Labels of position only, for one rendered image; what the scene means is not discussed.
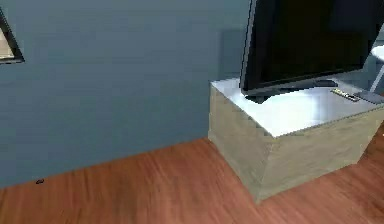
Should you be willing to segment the grey remote control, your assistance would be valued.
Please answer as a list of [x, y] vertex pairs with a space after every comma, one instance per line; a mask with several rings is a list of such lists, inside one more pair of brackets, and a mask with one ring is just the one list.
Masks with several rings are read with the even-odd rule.
[[342, 91], [340, 89], [337, 89], [337, 88], [332, 89], [331, 92], [336, 94], [336, 95], [338, 95], [338, 96], [341, 96], [341, 97], [343, 97], [345, 99], [348, 99], [348, 100], [350, 100], [352, 102], [358, 102], [360, 100], [357, 96], [351, 95], [351, 94], [349, 94], [347, 92], [344, 92], [344, 91]]

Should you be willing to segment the black framed picture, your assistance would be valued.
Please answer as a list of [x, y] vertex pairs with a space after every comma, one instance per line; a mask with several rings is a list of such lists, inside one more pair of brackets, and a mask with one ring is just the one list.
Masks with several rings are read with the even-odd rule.
[[0, 7], [0, 65], [23, 63], [21, 49]]

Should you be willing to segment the beige television stand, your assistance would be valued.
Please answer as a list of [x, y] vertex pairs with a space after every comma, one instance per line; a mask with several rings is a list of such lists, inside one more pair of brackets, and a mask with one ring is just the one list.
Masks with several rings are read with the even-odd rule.
[[384, 102], [352, 102], [330, 88], [257, 104], [237, 78], [211, 83], [208, 138], [257, 202], [357, 163], [382, 121]]

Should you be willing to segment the black television set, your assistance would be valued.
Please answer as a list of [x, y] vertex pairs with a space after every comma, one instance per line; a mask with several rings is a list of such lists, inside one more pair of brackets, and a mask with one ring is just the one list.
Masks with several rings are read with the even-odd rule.
[[384, 24], [384, 0], [250, 0], [240, 90], [262, 103], [360, 70]]

